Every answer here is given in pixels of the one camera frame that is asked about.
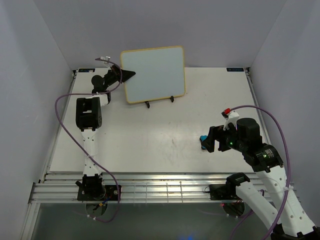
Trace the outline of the blue bone-shaped eraser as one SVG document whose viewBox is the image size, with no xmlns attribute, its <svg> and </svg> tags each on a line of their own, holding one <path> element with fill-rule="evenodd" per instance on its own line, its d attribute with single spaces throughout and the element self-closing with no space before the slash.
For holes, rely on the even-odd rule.
<svg viewBox="0 0 320 240">
<path fill-rule="evenodd" d="M 208 140 L 207 140 L 208 136 L 207 135 L 201 135 L 199 137 L 200 140 L 200 144 L 201 144 L 201 149 L 202 150 L 207 150 L 208 147 Z"/>
</svg>

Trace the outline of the yellow framed whiteboard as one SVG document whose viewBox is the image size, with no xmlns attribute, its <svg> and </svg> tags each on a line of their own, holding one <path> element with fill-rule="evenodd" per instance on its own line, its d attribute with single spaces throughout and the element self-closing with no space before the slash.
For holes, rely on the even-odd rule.
<svg viewBox="0 0 320 240">
<path fill-rule="evenodd" d="M 182 46 L 126 50 L 123 70 L 135 72 L 124 82 L 126 101 L 137 104 L 182 97 L 186 93 L 185 54 Z"/>
</svg>

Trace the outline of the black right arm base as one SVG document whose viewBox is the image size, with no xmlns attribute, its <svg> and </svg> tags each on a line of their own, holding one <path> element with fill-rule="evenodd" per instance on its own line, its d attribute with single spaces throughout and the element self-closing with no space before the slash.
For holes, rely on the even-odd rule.
<svg viewBox="0 0 320 240">
<path fill-rule="evenodd" d="M 209 194 L 211 200 L 240 200 L 235 188 L 227 184 L 210 184 L 204 189 L 204 193 Z"/>
</svg>

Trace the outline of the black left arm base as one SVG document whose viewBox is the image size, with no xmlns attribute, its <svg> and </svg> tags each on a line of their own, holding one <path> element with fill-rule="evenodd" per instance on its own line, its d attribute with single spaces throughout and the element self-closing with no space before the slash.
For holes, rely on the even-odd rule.
<svg viewBox="0 0 320 240">
<path fill-rule="evenodd" d="M 121 196 L 122 186 L 118 185 L 101 185 L 97 189 L 86 189 L 79 187 L 78 201 L 117 201 Z"/>
</svg>

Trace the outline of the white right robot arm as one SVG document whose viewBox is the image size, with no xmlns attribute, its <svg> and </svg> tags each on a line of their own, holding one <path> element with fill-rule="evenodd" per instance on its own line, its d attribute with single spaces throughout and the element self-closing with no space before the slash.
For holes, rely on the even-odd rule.
<svg viewBox="0 0 320 240">
<path fill-rule="evenodd" d="M 254 189 L 243 172 L 226 178 L 223 186 L 209 187 L 212 200 L 244 200 L 267 228 L 273 240 L 318 240 L 320 229 L 307 216 L 292 188 L 287 186 L 289 175 L 278 151 L 266 144 L 260 126 L 253 118 L 241 118 L 226 126 L 212 126 L 199 138 L 201 148 L 210 153 L 235 150 L 242 154 L 266 188 L 272 203 Z"/>
</svg>

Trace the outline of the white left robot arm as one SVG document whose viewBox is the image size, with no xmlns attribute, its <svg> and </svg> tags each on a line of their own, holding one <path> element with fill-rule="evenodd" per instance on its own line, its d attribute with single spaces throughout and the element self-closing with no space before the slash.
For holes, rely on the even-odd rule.
<svg viewBox="0 0 320 240">
<path fill-rule="evenodd" d="M 82 182 L 78 181 L 76 184 L 85 195 L 95 200 L 100 200 L 106 195 L 102 170 L 92 161 L 98 160 L 96 138 L 98 129 L 103 123 L 101 107 L 108 105 L 111 101 L 111 94 L 106 91 L 114 83 L 126 82 L 135 74 L 134 71 L 120 70 L 112 65 L 104 76 L 94 75 L 91 78 L 92 96 L 80 97 L 76 100 L 75 123 L 81 133 L 83 148 L 87 152 L 84 157 Z"/>
</svg>

